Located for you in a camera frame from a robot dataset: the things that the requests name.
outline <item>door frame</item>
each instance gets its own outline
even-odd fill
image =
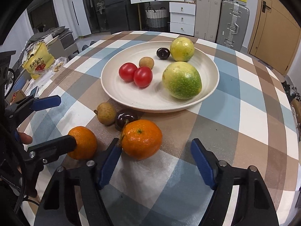
[[[254,43],[254,40],[255,40],[255,36],[256,36],[256,33],[257,33],[257,29],[258,29],[258,25],[259,25],[259,19],[260,19],[260,15],[261,15],[261,4],[262,4],[262,0],[258,0],[255,22],[254,22],[251,38],[250,38],[249,45],[248,45],[248,53],[251,52],[251,49],[252,49],[252,46],[253,46],[253,43]],[[298,43],[296,45],[296,48],[295,48],[294,53],[292,55],[292,58],[290,59],[290,62],[287,66],[287,69],[285,70],[284,75],[286,75],[288,73],[288,71],[289,71],[289,69],[290,69],[290,67],[291,67],[291,65],[292,65],[292,63],[295,59],[298,47],[300,45],[300,41],[301,41],[301,30],[300,30],[300,34],[299,34],[299,38],[298,38]]]

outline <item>tablecloth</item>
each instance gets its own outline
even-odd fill
[[[119,132],[98,122],[93,110],[109,98],[100,83],[108,60],[118,52],[146,41],[172,41],[178,34],[152,31],[124,31],[81,52],[43,86],[40,97],[59,95],[60,106],[33,113],[19,131],[33,136],[32,145],[66,135],[75,126],[94,132],[98,150],[104,150]],[[298,173],[298,143],[291,108],[275,74],[261,63],[227,47],[188,37],[197,49],[216,63],[220,82],[202,103],[184,111],[152,114],[162,130],[163,143],[152,157],[134,161],[122,154],[110,184],[101,195],[115,225],[198,225],[213,192],[204,184],[190,154],[190,143],[199,138],[205,148],[230,165],[255,165],[273,199],[279,224],[286,225],[292,207]],[[63,155],[45,166],[37,182],[41,198],[51,175],[59,165],[81,163]],[[234,188],[229,210],[235,208]],[[83,225],[88,225],[80,199],[77,201]],[[36,206],[22,206],[32,224]],[[225,224],[230,225],[231,214]]]

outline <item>tomato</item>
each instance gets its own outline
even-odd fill
[[[132,82],[134,79],[134,73],[137,70],[137,66],[133,63],[125,63],[119,68],[119,76],[126,82]]]
[[[153,79],[153,73],[147,66],[142,66],[134,73],[134,82],[138,87],[147,87]]]

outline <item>yellow plastic bag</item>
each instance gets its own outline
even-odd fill
[[[31,74],[31,78],[37,79],[40,75],[34,74],[34,72],[48,69],[55,58],[48,52],[45,43],[40,41],[34,45],[33,49],[27,53],[23,60],[22,67]]]

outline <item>laundry basket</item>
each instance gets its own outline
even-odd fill
[[[158,10],[154,10],[151,7],[146,9],[147,25],[151,28],[161,28],[167,26],[168,10],[162,7]]]

